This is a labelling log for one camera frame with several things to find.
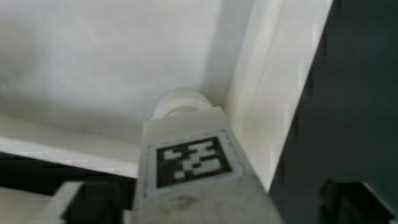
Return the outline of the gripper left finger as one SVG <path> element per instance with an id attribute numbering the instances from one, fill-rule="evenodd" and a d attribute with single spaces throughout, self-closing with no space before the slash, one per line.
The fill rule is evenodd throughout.
<path id="1" fill-rule="evenodd" d="M 123 199 L 118 182 L 66 182 L 29 224 L 125 224 Z"/>

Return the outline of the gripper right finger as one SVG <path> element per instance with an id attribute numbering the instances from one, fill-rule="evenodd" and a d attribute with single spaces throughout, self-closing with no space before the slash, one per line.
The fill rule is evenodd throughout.
<path id="1" fill-rule="evenodd" d="M 328 180 L 319 224 L 398 224 L 398 191 L 370 182 Z"/>

